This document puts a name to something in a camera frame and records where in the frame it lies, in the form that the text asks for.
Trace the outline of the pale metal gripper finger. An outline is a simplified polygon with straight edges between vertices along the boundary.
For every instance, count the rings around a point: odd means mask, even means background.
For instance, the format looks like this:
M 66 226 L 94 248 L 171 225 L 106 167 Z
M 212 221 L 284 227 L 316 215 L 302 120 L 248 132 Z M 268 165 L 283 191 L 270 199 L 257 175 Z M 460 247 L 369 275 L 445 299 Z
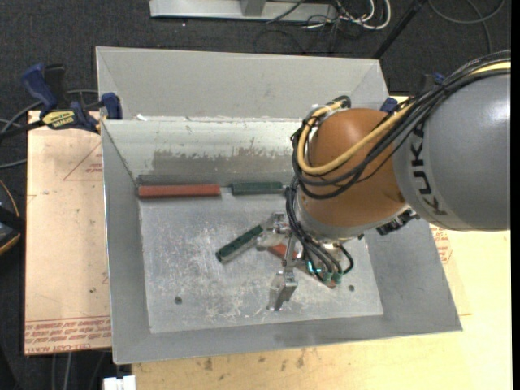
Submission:
M 290 231 L 288 217 L 284 212 L 275 212 L 261 225 L 262 232 L 257 236 L 255 247 L 265 251 L 283 243 Z
M 277 272 L 271 282 L 266 308 L 270 311 L 280 311 L 283 304 L 290 301 L 297 285 L 298 282 L 293 270 Z

